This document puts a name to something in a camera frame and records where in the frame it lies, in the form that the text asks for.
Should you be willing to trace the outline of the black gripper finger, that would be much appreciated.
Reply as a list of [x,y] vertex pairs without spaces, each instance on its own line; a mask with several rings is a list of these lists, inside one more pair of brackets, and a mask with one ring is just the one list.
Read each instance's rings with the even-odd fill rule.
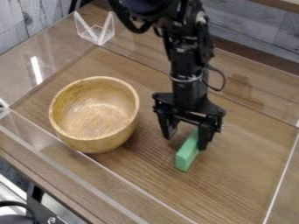
[[206,121],[198,127],[198,147],[199,151],[207,149],[209,142],[213,140],[218,127],[215,122]]
[[178,131],[179,119],[175,117],[174,113],[166,110],[158,109],[157,114],[163,137],[170,140]]

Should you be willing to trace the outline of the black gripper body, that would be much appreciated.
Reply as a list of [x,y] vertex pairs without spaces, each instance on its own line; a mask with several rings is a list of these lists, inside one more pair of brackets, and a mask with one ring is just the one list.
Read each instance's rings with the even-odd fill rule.
[[215,122],[217,132],[221,132],[226,110],[209,99],[210,87],[207,74],[173,76],[173,92],[153,94],[154,112],[158,109],[170,111],[179,123],[198,127],[206,121]]

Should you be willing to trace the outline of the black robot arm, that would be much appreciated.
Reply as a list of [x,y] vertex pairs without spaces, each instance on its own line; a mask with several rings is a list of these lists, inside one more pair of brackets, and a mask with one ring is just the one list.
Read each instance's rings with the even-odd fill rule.
[[142,34],[154,30],[171,62],[171,93],[155,93],[154,112],[170,139],[181,122],[198,127],[197,146],[207,148],[221,132],[226,110],[209,99],[214,44],[202,0],[107,0],[125,27]]

